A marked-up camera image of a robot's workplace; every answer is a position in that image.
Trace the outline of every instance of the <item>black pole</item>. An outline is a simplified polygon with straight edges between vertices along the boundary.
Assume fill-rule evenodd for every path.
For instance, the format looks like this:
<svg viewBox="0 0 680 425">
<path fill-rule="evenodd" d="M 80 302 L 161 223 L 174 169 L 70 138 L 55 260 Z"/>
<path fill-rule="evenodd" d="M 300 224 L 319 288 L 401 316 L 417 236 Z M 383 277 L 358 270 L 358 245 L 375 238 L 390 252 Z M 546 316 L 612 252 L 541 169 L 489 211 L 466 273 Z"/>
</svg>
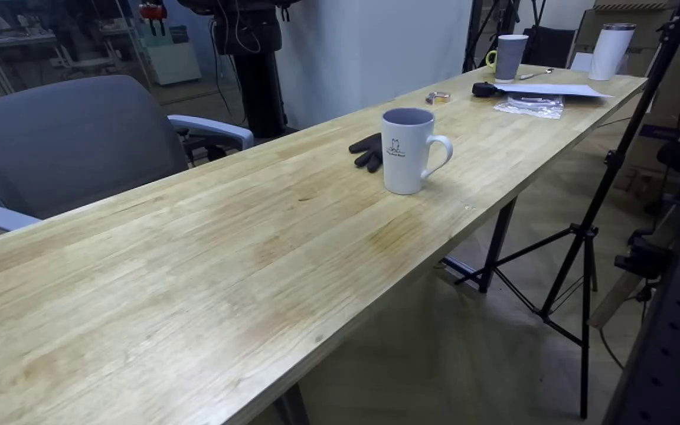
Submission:
<svg viewBox="0 0 680 425">
<path fill-rule="evenodd" d="M 594 267 L 594 234 L 582 241 L 582 306 L 581 306 L 581 391 L 578 391 L 578 415 L 588 415 L 591 407 L 591 314 L 593 314 L 593 273 Z"/>
<path fill-rule="evenodd" d="M 582 223 L 575 229 L 573 243 L 572 243 L 572 248 L 569 248 L 569 252 L 567 252 L 567 258 L 565 258 L 565 262 L 561 262 L 561 267 L 560 267 L 560 273 L 554 277 L 554 284 L 553 284 L 553 288 L 549 288 L 549 294 L 546 297 L 546 306 L 541 309 L 542 320 L 549 316 L 554 297 L 558 297 L 565 278 L 569 277 L 569 270 L 572 270 L 572 264 L 573 264 L 573 260 L 575 260 L 588 232 L 593 232 L 594 218 L 598 218 L 605 199 L 606 199 L 606 191 L 612 190 L 612 185 L 613 185 L 613 179 L 617 179 L 617 175 L 619 175 L 619 171 L 621 171 L 621 166 L 626 160 L 626 151 L 627 151 L 630 142 L 634 140 L 634 134 L 637 134 L 637 130 L 643 126 L 643 118 L 645 118 L 645 113 L 649 110 L 649 103 L 653 99 L 653 94 L 656 94 L 656 91 L 659 91 L 659 86 L 660 86 L 660 81 L 664 81 L 676 52 L 677 52 L 677 45 L 680 45 L 680 8 L 671 18 L 671 23 L 664 32 L 660 51 L 659 51 L 659 54 L 653 60 L 653 67 L 649 68 L 643 99 L 640 99 L 640 104 L 637 104 L 637 110 L 634 110 L 634 113 L 633 113 L 633 118 L 630 118 L 630 123 L 627 123 L 627 129 L 624 132 L 624 140 L 619 142 L 617 153 L 606 164 L 605 178 L 603 178 L 603 183 L 599 183 L 599 188 L 594 191 L 594 199 L 588 205 L 588 211 L 582 216 Z"/>
<path fill-rule="evenodd" d="M 247 129 L 254 138 L 277 140 L 286 134 L 284 94 L 278 87 L 273 52 L 235 54 Z"/>
</svg>

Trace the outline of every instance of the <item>gray floor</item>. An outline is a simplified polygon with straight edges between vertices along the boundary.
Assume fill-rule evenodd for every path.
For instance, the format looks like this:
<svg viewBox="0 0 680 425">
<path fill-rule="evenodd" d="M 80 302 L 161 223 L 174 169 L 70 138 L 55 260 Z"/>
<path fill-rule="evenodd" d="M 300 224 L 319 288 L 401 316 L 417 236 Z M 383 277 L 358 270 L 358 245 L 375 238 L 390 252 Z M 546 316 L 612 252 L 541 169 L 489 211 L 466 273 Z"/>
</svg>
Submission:
<svg viewBox="0 0 680 425">
<path fill-rule="evenodd" d="M 235 121 L 216 92 L 194 87 L 180 87 L 180 92 L 162 99 L 167 112 Z M 522 195 L 506 251 L 581 219 L 605 171 L 603 158 L 621 132 L 624 123 L 594 130 Z M 612 258 L 624 252 L 627 234 L 645 224 L 640 203 L 613 190 L 599 216 L 599 295 L 617 278 Z M 462 241 L 456 255 L 477 262 L 483 258 L 489 236 L 490 223 Z M 507 264 L 506 273 L 538 302 L 565 251 L 567 241 Z M 303 381 L 317 425 L 578 424 L 573 415 L 578 350 L 549 334 L 506 287 L 493 284 L 489 295 L 480 295 L 468 287 L 453 288 L 449 281 L 447 273 L 431 270 L 404 288 L 397 302 L 362 327 Z M 578 327 L 575 314 L 578 295 L 560 308 L 558 322 Z M 627 302 L 606 329 L 619 356 L 626 360 L 637 329 L 640 306 Z M 619 376 L 594 336 L 588 424 L 603 420 Z M 254 424 L 278 420 L 268 408 Z"/>
</svg>

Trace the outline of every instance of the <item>paper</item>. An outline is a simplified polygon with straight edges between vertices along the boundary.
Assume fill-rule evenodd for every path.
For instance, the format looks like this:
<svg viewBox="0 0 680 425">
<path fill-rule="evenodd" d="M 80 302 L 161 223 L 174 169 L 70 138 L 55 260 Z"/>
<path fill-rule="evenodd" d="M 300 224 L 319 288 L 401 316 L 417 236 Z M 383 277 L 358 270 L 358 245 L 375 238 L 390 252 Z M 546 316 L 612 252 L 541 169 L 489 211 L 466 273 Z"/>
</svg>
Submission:
<svg viewBox="0 0 680 425">
<path fill-rule="evenodd" d="M 588 87 L 588 86 L 495 86 L 507 94 L 538 94 L 538 98 L 593 98 L 603 99 L 606 94 Z"/>
</svg>

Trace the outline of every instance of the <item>white mug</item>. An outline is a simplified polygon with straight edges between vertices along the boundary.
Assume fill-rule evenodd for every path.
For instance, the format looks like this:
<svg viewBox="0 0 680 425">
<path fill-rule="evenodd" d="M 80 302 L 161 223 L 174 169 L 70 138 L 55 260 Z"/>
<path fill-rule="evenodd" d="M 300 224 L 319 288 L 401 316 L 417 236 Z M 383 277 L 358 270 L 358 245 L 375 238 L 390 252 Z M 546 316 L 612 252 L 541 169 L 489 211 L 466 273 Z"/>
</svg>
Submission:
<svg viewBox="0 0 680 425">
<path fill-rule="evenodd" d="M 434 113 L 425 110 L 392 110 L 383 116 L 383 171 L 392 195 L 416 195 L 422 183 L 453 158 L 453 142 L 434 132 Z M 447 156 L 427 171 L 430 147 L 441 145 Z"/>
</svg>

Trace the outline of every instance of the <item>white cup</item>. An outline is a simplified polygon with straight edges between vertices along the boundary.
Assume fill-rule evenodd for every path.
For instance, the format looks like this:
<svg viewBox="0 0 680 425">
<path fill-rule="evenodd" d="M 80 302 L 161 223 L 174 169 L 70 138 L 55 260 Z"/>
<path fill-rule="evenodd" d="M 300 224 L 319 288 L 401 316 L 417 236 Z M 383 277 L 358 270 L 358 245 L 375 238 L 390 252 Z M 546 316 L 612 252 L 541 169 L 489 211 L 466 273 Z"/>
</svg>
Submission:
<svg viewBox="0 0 680 425">
<path fill-rule="evenodd" d="M 453 158 L 453 142 L 434 132 L 434 113 L 425 110 L 392 110 L 383 116 L 383 171 L 392 195 L 416 195 L 425 179 Z M 427 171 L 430 147 L 441 145 L 447 156 Z"/>
<path fill-rule="evenodd" d="M 593 81 L 608 81 L 619 74 L 626 51 L 630 45 L 634 27 L 633 23 L 606 23 L 599 32 L 594 45 L 594 60 L 591 68 Z"/>
</svg>

